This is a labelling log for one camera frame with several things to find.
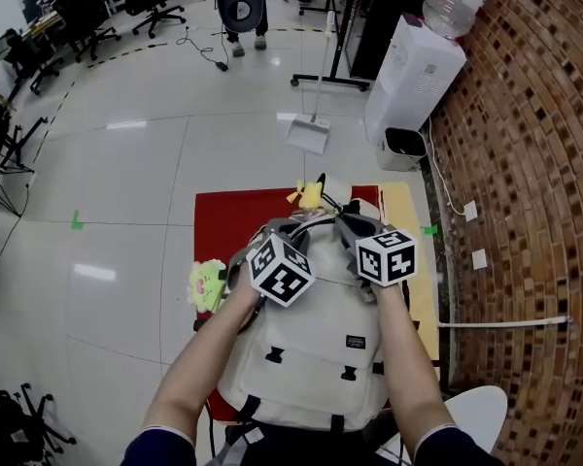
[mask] person's legs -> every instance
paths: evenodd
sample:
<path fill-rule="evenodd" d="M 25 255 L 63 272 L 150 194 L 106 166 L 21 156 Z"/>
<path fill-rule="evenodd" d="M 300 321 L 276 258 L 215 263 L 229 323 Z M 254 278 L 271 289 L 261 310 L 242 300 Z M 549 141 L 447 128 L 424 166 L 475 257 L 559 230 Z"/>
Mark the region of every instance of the person's legs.
<path fill-rule="evenodd" d="M 237 33 L 226 29 L 226 40 L 231 43 L 231 55 L 241 57 L 244 55 L 244 47 L 240 43 L 240 37 Z"/>
<path fill-rule="evenodd" d="M 255 48 L 257 50 L 265 50 L 266 43 L 265 43 L 265 33 L 268 30 L 268 8 L 266 0 L 263 0 L 263 14 L 261 16 L 261 21 L 257 25 L 255 32 L 257 34 L 257 38 L 255 39 Z"/>

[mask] speaker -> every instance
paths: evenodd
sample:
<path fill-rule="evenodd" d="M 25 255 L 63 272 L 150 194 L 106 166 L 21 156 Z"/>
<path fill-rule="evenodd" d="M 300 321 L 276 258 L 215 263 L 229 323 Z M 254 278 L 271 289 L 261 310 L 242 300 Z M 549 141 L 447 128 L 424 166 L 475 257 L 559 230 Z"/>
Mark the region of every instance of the speaker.
<path fill-rule="evenodd" d="M 224 26 L 235 33 L 257 27 L 263 14 L 263 0 L 217 0 Z"/>

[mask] hand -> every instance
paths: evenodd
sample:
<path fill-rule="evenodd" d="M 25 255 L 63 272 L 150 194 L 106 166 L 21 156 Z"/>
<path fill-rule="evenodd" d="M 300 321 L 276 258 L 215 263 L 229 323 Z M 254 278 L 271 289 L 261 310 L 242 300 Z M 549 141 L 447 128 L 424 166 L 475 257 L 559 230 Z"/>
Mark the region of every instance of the hand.
<path fill-rule="evenodd" d="M 240 266 L 240 273 L 237 279 L 237 285 L 233 289 L 236 297 L 246 298 L 254 303 L 259 298 L 259 292 L 253 288 L 251 284 L 251 272 L 249 271 L 249 263 L 245 261 Z"/>
<path fill-rule="evenodd" d="M 376 296 L 378 300 L 382 298 L 395 298 L 400 300 L 401 302 L 404 301 L 404 296 L 401 293 L 401 288 L 399 287 L 399 283 L 391 284 L 389 286 L 381 286 L 378 283 L 371 283 L 371 291 Z"/>

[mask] brick wall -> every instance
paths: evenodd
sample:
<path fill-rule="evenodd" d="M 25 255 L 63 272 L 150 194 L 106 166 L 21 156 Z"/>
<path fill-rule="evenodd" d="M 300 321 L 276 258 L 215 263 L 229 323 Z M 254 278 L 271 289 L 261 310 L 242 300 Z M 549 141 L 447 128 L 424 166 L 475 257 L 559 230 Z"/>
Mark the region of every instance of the brick wall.
<path fill-rule="evenodd" d="M 583 0 L 488 0 L 433 118 L 456 206 L 459 321 L 570 315 L 568 327 L 458 333 L 456 383 L 508 395 L 495 454 L 583 464 Z M 471 252 L 488 267 L 474 272 Z"/>

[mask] green tape marker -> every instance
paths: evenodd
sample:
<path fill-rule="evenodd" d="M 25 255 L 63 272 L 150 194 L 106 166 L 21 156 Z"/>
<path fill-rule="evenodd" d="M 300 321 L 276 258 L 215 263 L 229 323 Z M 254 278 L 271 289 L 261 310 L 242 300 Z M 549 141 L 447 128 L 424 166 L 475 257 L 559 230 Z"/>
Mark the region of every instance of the green tape marker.
<path fill-rule="evenodd" d="M 80 213 L 74 211 L 74 216 L 71 219 L 71 229 L 82 230 L 85 229 L 85 224 L 83 222 L 78 222 L 78 216 Z"/>
<path fill-rule="evenodd" d="M 434 226 L 426 226 L 424 227 L 424 235 L 435 235 L 438 233 L 438 224 Z"/>

